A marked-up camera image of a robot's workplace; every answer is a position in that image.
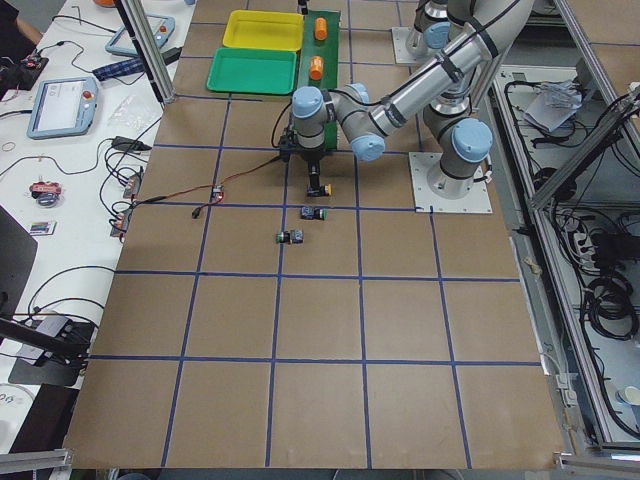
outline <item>black shirt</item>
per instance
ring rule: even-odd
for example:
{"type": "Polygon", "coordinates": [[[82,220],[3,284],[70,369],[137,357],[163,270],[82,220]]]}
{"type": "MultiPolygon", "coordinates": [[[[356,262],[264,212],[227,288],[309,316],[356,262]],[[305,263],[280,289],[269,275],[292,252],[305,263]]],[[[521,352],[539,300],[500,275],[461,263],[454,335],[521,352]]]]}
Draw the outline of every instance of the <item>black shirt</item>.
{"type": "Polygon", "coordinates": [[[35,45],[20,33],[16,18],[18,10],[0,0],[0,57],[9,57],[17,63],[33,52],[35,45]]]}

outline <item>tablet device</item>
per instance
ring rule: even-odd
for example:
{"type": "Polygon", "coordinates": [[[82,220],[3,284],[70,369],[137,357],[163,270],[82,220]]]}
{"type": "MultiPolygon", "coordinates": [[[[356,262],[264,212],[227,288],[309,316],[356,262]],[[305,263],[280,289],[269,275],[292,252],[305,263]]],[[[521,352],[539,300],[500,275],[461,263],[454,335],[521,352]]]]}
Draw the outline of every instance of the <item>tablet device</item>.
{"type": "Polygon", "coordinates": [[[33,139],[84,135],[98,100],[91,77],[47,80],[38,87],[27,136],[33,139]]]}
{"type": "MultiPolygon", "coordinates": [[[[173,17],[150,14],[147,14],[147,20],[151,27],[151,32],[153,32],[156,45],[158,48],[161,48],[165,43],[167,43],[167,40],[169,40],[169,37],[175,30],[176,21],[173,17]]],[[[124,26],[120,27],[111,40],[109,40],[105,48],[107,52],[113,53],[114,55],[123,55],[125,57],[138,56],[138,52],[136,52],[136,49],[133,46],[129,32],[127,32],[127,29],[124,26]]]]}

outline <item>white table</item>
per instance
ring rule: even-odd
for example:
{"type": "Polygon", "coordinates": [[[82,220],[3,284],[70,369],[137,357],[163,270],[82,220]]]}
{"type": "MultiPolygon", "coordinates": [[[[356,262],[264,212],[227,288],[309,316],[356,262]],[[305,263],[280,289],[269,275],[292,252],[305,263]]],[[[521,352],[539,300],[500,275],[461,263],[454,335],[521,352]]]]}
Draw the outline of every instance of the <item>white table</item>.
{"type": "MultiPolygon", "coordinates": [[[[193,14],[193,6],[185,5],[184,0],[143,0],[147,13],[172,16],[176,20],[176,28],[168,43],[168,49],[182,46],[193,14]]],[[[77,16],[79,6],[84,20],[97,23],[107,28],[117,29],[121,24],[116,9],[102,8],[92,0],[68,0],[60,11],[61,15],[77,16]]],[[[86,70],[124,60],[106,52],[104,45],[112,35],[86,23],[70,19],[56,19],[44,34],[39,48],[63,40],[72,40],[85,49],[76,63],[86,70]]],[[[72,59],[80,49],[73,44],[65,44],[48,48],[43,55],[49,57],[39,82],[49,79],[85,77],[88,74],[71,66],[72,59]]],[[[177,63],[169,66],[173,76],[177,63]]],[[[121,77],[131,82],[137,75],[121,77]]],[[[96,161],[96,148],[105,138],[121,135],[136,138],[142,129],[125,124],[114,125],[109,121],[114,111],[127,97],[133,96],[142,104],[153,120],[162,115],[162,109],[155,99],[146,77],[131,86],[123,85],[110,79],[99,85],[98,108],[93,125],[86,135],[78,137],[32,140],[26,136],[29,115],[11,116],[0,119],[0,146],[4,150],[15,147],[11,151],[0,150],[0,171],[17,159],[24,156],[47,155],[58,160],[67,171],[79,171],[89,168],[96,161]]],[[[13,110],[31,109],[37,92],[37,84],[29,92],[20,91],[15,98],[0,102],[0,114],[13,110]]],[[[13,96],[9,91],[5,100],[13,96]]],[[[141,140],[148,145],[153,144],[157,124],[149,130],[141,140]]],[[[123,164],[140,165],[141,163],[124,160],[123,164]]],[[[115,268],[121,251],[118,238],[110,237],[111,227],[108,223],[110,215],[101,205],[98,190],[107,176],[102,158],[98,167],[85,174],[63,175],[50,160],[25,160],[0,177],[0,205],[2,205],[25,229],[34,221],[56,221],[55,232],[51,236],[35,237],[38,241],[38,253],[35,264],[25,288],[18,312],[26,312],[27,303],[36,289],[55,273],[79,265],[103,265],[115,268]],[[63,186],[63,198],[53,208],[39,207],[31,198],[28,188],[40,178],[44,181],[59,182],[63,186]]],[[[114,180],[110,180],[104,189],[104,199],[108,205],[122,199],[123,189],[114,180]]],[[[104,270],[84,269],[65,274],[55,279],[38,296],[37,304],[63,297],[86,297],[102,304],[106,301],[111,285],[112,274],[104,270]]],[[[59,311],[83,315],[99,323],[101,310],[86,302],[65,302],[58,307],[59,311]]],[[[5,340],[0,345],[0,352],[15,355],[20,344],[5,340]]],[[[0,357],[0,383],[6,382],[13,367],[14,360],[0,357]]],[[[34,394],[37,386],[27,387],[34,394]]],[[[20,418],[10,417],[5,425],[8,433],[0,437],[0,453],[7,453],[15,439],[24,415],[20,418]]],[[[0,412],[0,422],[5,421],[0,412]]]]}

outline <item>blue joint cap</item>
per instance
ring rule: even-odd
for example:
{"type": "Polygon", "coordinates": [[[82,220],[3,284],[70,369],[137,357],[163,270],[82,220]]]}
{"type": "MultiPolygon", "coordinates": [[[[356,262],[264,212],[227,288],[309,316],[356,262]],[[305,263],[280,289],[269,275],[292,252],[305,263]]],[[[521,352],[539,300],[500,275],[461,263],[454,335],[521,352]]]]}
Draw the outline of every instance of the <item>blue joint cap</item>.
{"type": "Polygon", "coordinates": [[[469,163],[480,163],[491,150],[493,134],[480,120],[465,118],[453,127],[451,143],[462,159],[469,163]]]}
{"type": "Polygon", "coordinates": [[[363,135],[351,142],[351,149],[358,160],[371,162],[384,153],[384,138],[373,134],[363,135]]]}
{"type": "Polygon", "coordinates": [[[358,95],[360,95],[360,100],[364,103],[369,103],[369,92],[367,91],[367,87],[362,83],[350,83],[349,86],[353,88],[358,95]]]}
{"type": "Polygon", "coordinates": [[[322,92],[316,87],[300,87],[293,93],[293,115],[296,118],[309,118],[322,108],[322,92]]]}
{"type": "Polygon", "coordinates": [[[422,38],[429,48],[440,50],[449,43],[449,28],[451,28],[449,22],[438,22],[427,28],[422,38]]]}

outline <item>person's arm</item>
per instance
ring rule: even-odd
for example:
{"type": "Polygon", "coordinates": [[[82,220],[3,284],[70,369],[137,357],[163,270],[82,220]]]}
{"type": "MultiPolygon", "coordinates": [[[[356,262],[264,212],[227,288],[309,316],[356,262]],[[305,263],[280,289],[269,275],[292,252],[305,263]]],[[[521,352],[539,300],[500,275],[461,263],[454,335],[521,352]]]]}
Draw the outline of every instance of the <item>person's arm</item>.
{"type": "Polygon", "coordinates": [[[29,22],[18,17],[16,18],[16,25],[18,25],[20,33],[31,40],[34,45],[37,45],[40,43],[40,40],[42,40],[42,33],[40,33],[40,31],[29,22]]]}

